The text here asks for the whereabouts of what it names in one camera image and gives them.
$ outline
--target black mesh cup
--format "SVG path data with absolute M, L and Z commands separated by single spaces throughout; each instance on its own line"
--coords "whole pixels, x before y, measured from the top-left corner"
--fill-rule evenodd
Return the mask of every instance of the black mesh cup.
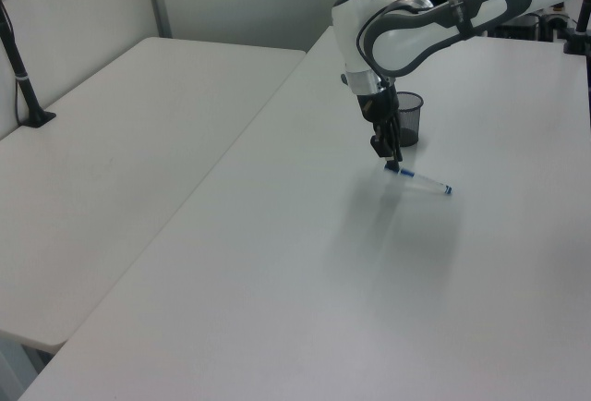
M 398 92 L 400 112 L 400 146 L 410 147 L 418 142 L 418 122 L 421 118 L 423 98 L 408 91 Z

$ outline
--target white robotic arm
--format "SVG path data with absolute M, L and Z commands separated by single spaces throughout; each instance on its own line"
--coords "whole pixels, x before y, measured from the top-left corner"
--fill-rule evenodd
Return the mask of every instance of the white robotic arm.
M 411 73 L 435 52 L 497 25 L 565 0 L 337 0 L 332 24 L 351 91 L 374 124 L 372 145 L 395 163 L 398 103 L 393 80 Z

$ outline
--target black clamp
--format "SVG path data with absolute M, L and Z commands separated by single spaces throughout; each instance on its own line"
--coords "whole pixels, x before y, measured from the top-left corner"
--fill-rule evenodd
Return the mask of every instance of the black clamp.
M 455 25 L 457 26 L 458 31 L 460 31 L 460 36 L 462 36 L 462 39 L 466 41 L 476 36 L 465 1 L 450 0 L 450 8 L 452 9 L 452 14 L 455 18 Z

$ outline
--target pen holder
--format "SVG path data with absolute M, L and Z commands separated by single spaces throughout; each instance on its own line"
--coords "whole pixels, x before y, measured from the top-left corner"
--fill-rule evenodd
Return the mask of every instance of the pen holder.
M 410 147 L 418 142 L 418 124 L 421 118 L 423 98 L 408 91 L 398 92 L 400 114 L 400 146 Z

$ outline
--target white table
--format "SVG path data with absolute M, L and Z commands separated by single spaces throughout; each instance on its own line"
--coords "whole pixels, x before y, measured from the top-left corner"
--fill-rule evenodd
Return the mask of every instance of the white table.
M 381 170 L 341 70 L 328 30 L 22 401 L 589 399 L 585 60 L 474 39 L 399 80 L 451 197 Z
M 56 351 L 302 52 L 148 39 L 0 143 L 0 334 Z

